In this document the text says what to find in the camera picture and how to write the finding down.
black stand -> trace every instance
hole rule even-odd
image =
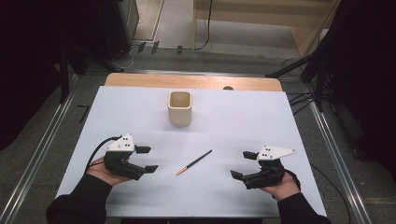
[[[329,32],[324,36],[322,41],[320,41],[317,49],[315,49],[313,53],[277,72],[265,75],[265,77],[281,77],[287,74],[289,71],[306,64],[306,68],[300,75],[300,79],[303,83],[308,83],[312,81],[316,74],[318,74],[318,83],[315,90],[315,104],[321,112],[321,96],[323,93],[324,78],[328,72],[329,52],[331,51],[329,47],[332,46],[334,48],[334,45],[337,43],[336,38],[340,36],[340,34],[338,34],[340,30],[340,24],[342,24],[342,22],[346,19],[348,12],[356,6],[356,2],[357,1],[349,3],[348,1],[341,2],[337,12],[335,13]]]
[[[83,62],[82,56],[90,58],[94,62],[102,65],[109,72],[120,72],[111,64],[100,59],[95,54],[87,51],[86,49],[79,47],[77,45],[70,45],[63,43],[60,46],[59,53],[59,65],[61,70],[61,100],[60,104],[64,102],[67,95],[70,92],[69,88],[69,72],[67,69],[67,63],[73,67],[76,74],[85,75],[87,72],[87,65]]]

metal frame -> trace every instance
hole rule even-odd
[[[307,92],[311,91],[306,86],[305,86],[305,90]],[[338,173],[338,177],[340,178],[344,190],[346,191],[346,196],[349,200],[349,203],[352,207],[352,210],[355,214],[358,223],[360,224],[373,223],[364,206],[364,202],[359,193],[359,190],[356,187],[353,178],[347,169],[347,165],[343,160],[340,149],[338,148],[334,140],[334,137],[332,136],[332,131],[330,130],[330,127],[327,123],[324,113],[319,112],[318,108],[315,105],[315,102],[312,102],[310,106],[312,112],[314,113],[314,117],[318,123],[318,126],[320,128],[320,132],[322,133],[323,139],[326,143],[327,149],[329,149],[329,153],[332,157],[332,161],[334,162],[334,166]]]
[[[18,182],[14,190],[12,190],[6,208],[0,216],[0,223],[12,223],[15,216],[19,212],[21,204],[25,199],[29,188],[32,186],[35,180],[35,176],[41,166],[41,163],[45,159],[52,140],[55,134],[58,132],[59,126],[64,119],[64,115],[66,114],[70,103],[74,98],[77,83],[78,77],[77,75],[73,75],[71,80],[71,92],[68,97],[65,98],[64,103],[58,106],[58,109],[56,110],[51,122],[49,123],[47,130],[45,131],[40,143],[35,149],[35,153],[32,159],[30,159],[29,164],[26,166],[26,169],[23,172],[20,181]]]

beige cup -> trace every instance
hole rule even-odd
[[[169,120],[175,125],[191,123],[192,94],[188,91],[172,91],[169,94]]]

black cable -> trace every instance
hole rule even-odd
[[[193,51],[195,51],[195,50],[201,50],[204,47],[206,47],[207,43],[209,42],[209,37],[210,37],[210,18],[212,16],[212,5],[213,5],[213,0],[210,0],[209,16],[207,19],[207,39],[203,46],[201,46],[198,49],[167,49],[167,48],[158,48],[158,49],[160,49],[160,50],[193,50]]]
[[[338,194],[340,195],[341,199],[344,202],[344,205],[346,206],[346,211],[347,211],[347,218],[348,218],[348,223],[351,223],[351,216],[350,216],[350,212],[349,212],[349,208],[347,206],[347,201],[344,198],[343,194],[341,193],[341,191],[334,185],[334,183],[329,179],[329,177],[327,177],[325,174],[323,174],[316,166],[314,166],[312,163],[309,163],[315,170],[317,170],[321,175],[323,175],[323,177],[325,177],[329,183],[335,188],[335,190],[337,190]]]
[[[300,109],[296,110],[296,111],[293,113],[293,116],[296,115],[296,114],[298,114],[299,112],[301,112],[301,111],[302,111],[304,108],[306,108],[307,106],[309,106],[309,104],[311,104],[311,102],[312,102],[312,100],[310,100],[308,103],[306,103],[306,105],[304,105],[304,106],[301,107]]]
[[[300,58],[289,58],[289,59],[283,61],[282,65],[280,66],[280,69],[283,69],[283,66],[285,65],[285,63],[290,61],[290,60],[300,60]]]
[[[210,37],[210,17],[212,15],[212,4],[213,4],[213,0],[210,0],[209,17],[207,19],[207,39],[206,39],[206,42],[205,42],[205,44],[202,47],[200,47],[200,48],[198,48],[196,50],[203,49],[207,45],[207,42],[209,42],[209,37]]]
[[[90,159],[88,160],[87,166],[85,167],[85,172],[87,172],[87,170],[90,168],[92,159],[93,159],[93,157],[95,156],[96,152],[97,152],[106,142],[108,142],[108,141],[117,141],[117,140],[119,140],[120,138],[121,138],[121,136],[120,136],[120,137],[109,137],[109,138],[107,138],[105,141],[103,141],[101,144],[99,144],[99,146],[93,151],[93,153],[92,153]]]
[[[300,97],[302,97],[302,96],[304,96],[304,95],[308,95],[308,96],[305,98],[305,100],[306,100],[307,98],[312,98],[313,93],[301,93],[301,94],[297,95],[296,97],[292,98],[291,100],[289,100],[289,104],[292,105],[292,102],[293,102],[293,101],[297,100],[298,98],[300,98]]]

floor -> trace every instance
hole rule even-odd
[[[228,76],[264,77],[300,58],[288,28],[231,22],[211,22],[209,42],[200,51],[186,50],[177,55],[175,50],[165,50],[176,49],[177,46],[191,47],[191,6],[191,0],[138,1],[138,7],[142,8],[139,12],[144,14],[139,24],[143,27],[145,22],[154,21],[145,35],[139,28],[136,30],[138,38],[135,43],[148,41],[147,47],[139,53],[133,49],[131,57],[125,55],[114,63],[125,66],[125,72],[155,70],[164,73],[210,72]],[[197,46],[205,43],[207,34],[205,22],[200,23],[202,26],[198,31]],[[155,41],[160,41],[159,50],[153,53],[150,46]],[[89,70],[86,76],[71,74],[72,93],[69,100],[59,105],[60,91],[53,93],[19,138],[0,152],[0,209],[5,211],[1,223],[5,220],[7,203],[12,199],[16,205],[4,223],[46,223],[45,210],[55,197],[84,125],[84,106],[92,104],[97,89],[105,83],[109,74],[106,69],[89,60],[87,65]],[[294,93],[315,88],[315,82],[304,84],[300,81],[302,69],[295,69],[279,78],[290,99],[295,96]],[[351,176],[352,184],[363,201],[363,211],[367,214],[355,210],[356,204],[348,197],[350,186],[343,182],[329,149],[334,146],[329,146],[324,140],[315,107],[307,103],[308,100],[303,100],[293,105],[292,110],[297,112],[302,108],[295,115],[295,120],[332,223],[396,223],[396,188],[389,172],[376,162],[355,158],[353,145],[342,123],[324,99],[324,111],[320,115],[327,121],[341,161]],[[59,122],[53,125],[52,118],[59,119]],[[47,128],[52,128],[54,132],[47,132]],[[43,136],[48,136],[49,141],[42,142]],[[38,151],[44,151],[44,156],[37,155]],[[40,160],[32,164],[32,158]],[[35,166],[36,172],[27,169]],[[30,174],[32,178],[26,179],[25,174]],[[120,223],[120,219],[110,217],[106,223]],[[280,222],[277,218],[267,218],[263,223]]]

